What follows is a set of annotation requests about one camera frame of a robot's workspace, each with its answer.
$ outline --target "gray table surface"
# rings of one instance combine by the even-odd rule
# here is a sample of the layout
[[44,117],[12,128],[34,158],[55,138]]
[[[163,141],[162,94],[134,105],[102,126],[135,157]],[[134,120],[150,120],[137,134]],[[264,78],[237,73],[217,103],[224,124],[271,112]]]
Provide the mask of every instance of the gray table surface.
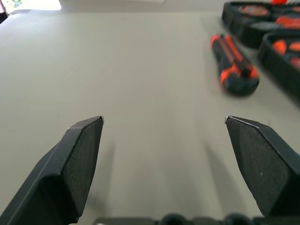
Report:
[[270,125],[299,152],[300,110],[260,67],[252,96],[221,90],[210,37],[222,31],[219,13],[10,17],[0,26],[0,212],[69,126],[103,115],[79,224],[169,212],[260,215],[224,118]]

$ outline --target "tool kit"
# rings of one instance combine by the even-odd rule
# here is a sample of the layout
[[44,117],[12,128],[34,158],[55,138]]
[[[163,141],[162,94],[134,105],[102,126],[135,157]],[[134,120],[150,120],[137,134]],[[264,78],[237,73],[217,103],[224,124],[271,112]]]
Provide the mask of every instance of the tool kit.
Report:
[[242,44],[258,49],[267,33],[300,30],[300,3],[227,2],[222,20]]
[[300,31],[267,34],[258,60],[281,87],[300,98]]

